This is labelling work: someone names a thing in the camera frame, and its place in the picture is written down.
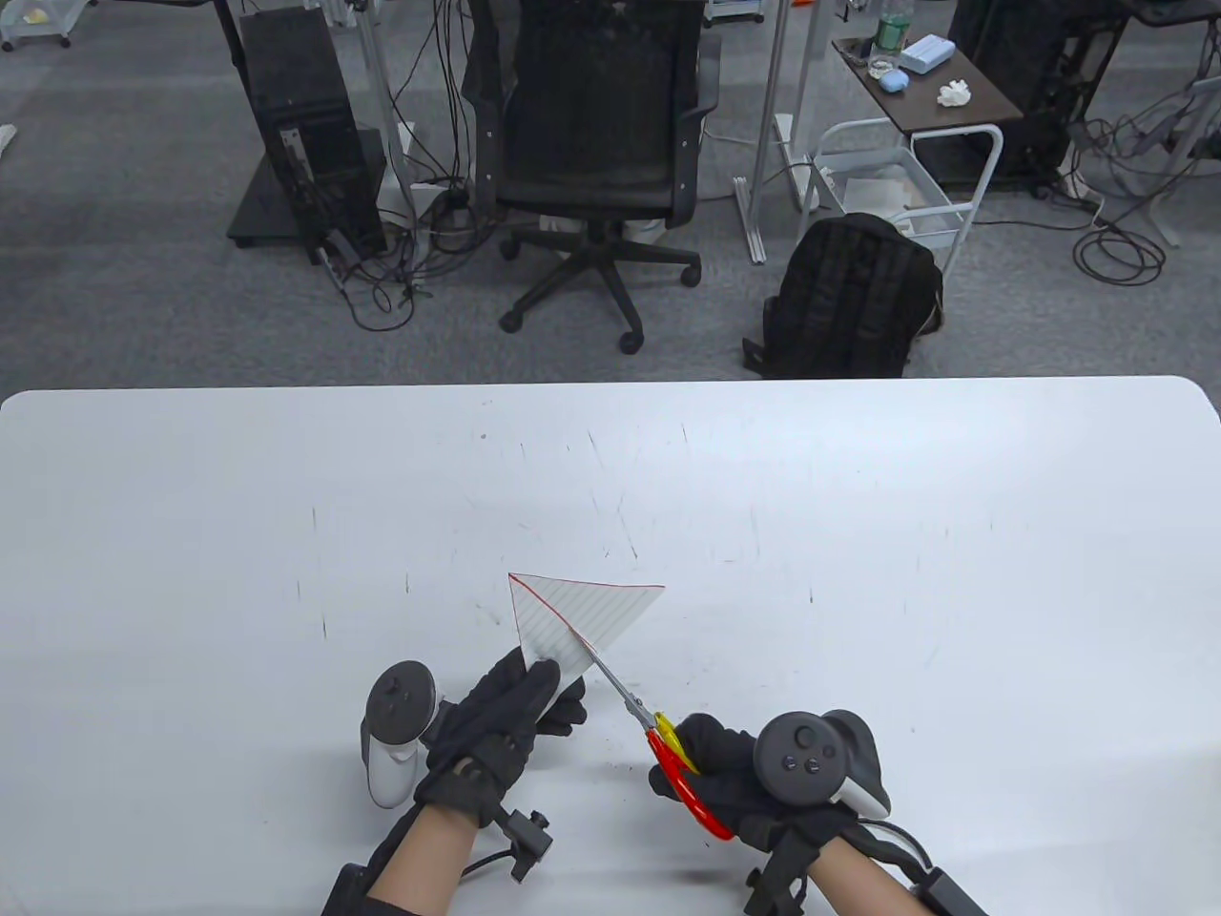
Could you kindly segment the person's right hand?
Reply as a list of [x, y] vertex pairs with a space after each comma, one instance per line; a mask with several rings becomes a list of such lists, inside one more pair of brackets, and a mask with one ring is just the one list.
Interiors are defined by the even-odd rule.
[[841, 805], [794, 809], [781, 805], [755, 776], [755, 736], [720, 724], [711, 714], [687, 714], [676, 724], [698, 776], [690, 776], [694, 793], [734, 837], [759, 852], [775, 851], [777, 843], [799, 835], [818, 850], [811, 870], [832, 872], [860, 863], [860, 852], [842, 838], [853, 812]]

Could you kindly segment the person's left hand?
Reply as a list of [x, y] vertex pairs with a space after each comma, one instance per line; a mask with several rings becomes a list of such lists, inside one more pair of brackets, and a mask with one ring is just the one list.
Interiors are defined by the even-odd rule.
[[446, 712], [416, 787], [421, 806], [455, 811], [488, 827], [505, 793], [523, 777], [538, 736], [571, 736], [585, 723], [581, 677], [559, 688], [554, 660], [525, 664], [523, 650], [505, 653]]

